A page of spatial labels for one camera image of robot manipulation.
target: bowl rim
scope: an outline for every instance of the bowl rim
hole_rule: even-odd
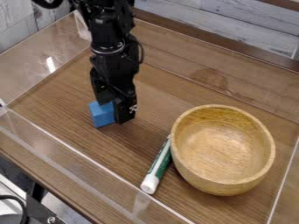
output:
[[[225,181],[216,181],[215,179],[211,179],[211,178],[204,178],[201,175],[199,175],[197,173],[195,173],[191,169],[187,169],[187,166],[185,166],[185,163],[183,162],[180,156],[179,156],[179,149],[176,147],[176,143],[175,143],[175,131],[176,131],[176,128],[177,128],[177,125],[180,124],[183,118],[189,115],[193,111],[196,110],[200,110],[200,109],[208,109],[208,108],[224,108],[224,109],[232,109],[235,111],[237,111],[239,113],[241,113],[243,115],[245,115],[256,124],[257,126],[260,127],[260,129],[264,131],[264,134],[265,134],[265,137],[268,139],[268,142],[269,142],[269,157],[268,157],[268,160],[265,161],[265,164],[263,166],[263,168],[259,170],[259,172],[256,172],[252,176],[247,177],[247,178],[243,178],[240,180],[225,180]],[[195,107],[195,108],[191,108],[188,109],[185,112],[181,113],[181,115],[177,117],[173,125],[172,125],[172,134],[169,136],[171,138],[171,146],[172,146],[172,154],[175,153],[175,157],[176,159],[179,160],[179,162],[181,163],[183,167],[188,170],[188,172],[192,173],[192,175],[195,175],[196,177],[199,177],[200,179],[204,179],[212,183],[216,183],[216,184],[221,184],[221,185],[241,185],[241,184],[245,184],[248,182],[252,182],[253,180],[261,178],[273,162],[275,162],[275,158],[276,158],[276,145],[275,145],[275,140],[273,140],[273,137],[265,127],[265,125],[257,120],[257,118],[255,116],[252,116],[247,111],[244,111],[243,109],[240,108],[235,108],[235,107],[231,107],[231,106],[227,106],[227,105],[221,105],[221,104],[208,104],[208,105],[201,105],[199,107]]]

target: blue cube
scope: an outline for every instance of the blue cube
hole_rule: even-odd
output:
[[[113,107],[112,101],[101,106],[99,105],[96,101],[93,101],[88,105],[88,108],[89,108],[89,113],[93,120],[93,125],[96,128],[100,128],[116,122],[115,107]]]

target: wooden bowl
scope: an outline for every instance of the wooden bowl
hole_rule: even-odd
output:
[[[229,196],[255,187],[275,161],[273,138],[245,111],[207,105],[172,126],[172,160],[184,179],[205,193]]]

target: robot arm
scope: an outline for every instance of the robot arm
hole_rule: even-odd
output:
[[[44,0],[33,0],[40,6]],[[89,72],[91,85],[100,106],[113,103],[115,121],[121,124],[136,115],[136,88],[133,84],[144,49],[133,35],[133,14],[129,5],[135,0],[72,0],[91,31]]]

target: screw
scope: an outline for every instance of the screw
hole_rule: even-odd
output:
[[[53,224],[55,221],[56,221],[55,217],[49,217],[49,219],[48,219],[48,224]]]

